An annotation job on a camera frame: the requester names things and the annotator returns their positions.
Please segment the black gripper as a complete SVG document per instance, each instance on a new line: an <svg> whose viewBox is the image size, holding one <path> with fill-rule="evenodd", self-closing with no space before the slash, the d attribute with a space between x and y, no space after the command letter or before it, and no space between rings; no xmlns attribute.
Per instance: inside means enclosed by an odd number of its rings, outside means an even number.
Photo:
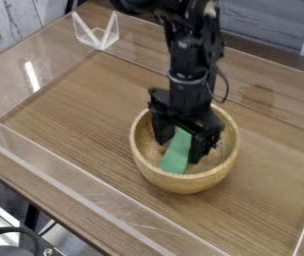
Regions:
<svg viewBox="0 0 304 256"><path fill-rule="evenodd" d="M152 113L155 139L164 145L175 135L176 127L191 135L188 161L198 164L217 147L225 124L213 110L213 90L209 87L148 90L148 108Z"/></svg>

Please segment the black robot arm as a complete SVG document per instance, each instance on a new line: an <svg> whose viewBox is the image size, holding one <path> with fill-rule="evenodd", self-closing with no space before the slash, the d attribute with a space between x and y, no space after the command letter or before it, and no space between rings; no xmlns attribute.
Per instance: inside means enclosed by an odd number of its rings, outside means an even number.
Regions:
<svg viewBox="0 0 304 256"><path fill-rule="evenodd" d="M110 0L128 15L151 14L164 28L170 88L150 90L155 139L166 144L182 128L191 134L188 162L217 147L225 124L213 110L218 62L225 56L219 0Z"/></svg>

